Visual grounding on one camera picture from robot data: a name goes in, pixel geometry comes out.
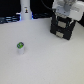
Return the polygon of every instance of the white table surface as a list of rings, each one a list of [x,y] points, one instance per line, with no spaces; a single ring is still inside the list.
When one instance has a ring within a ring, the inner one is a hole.
[[[68,41],[50,33],[50,22],[0,24],[0,84],[84,84],[84,27],[76,23]]]

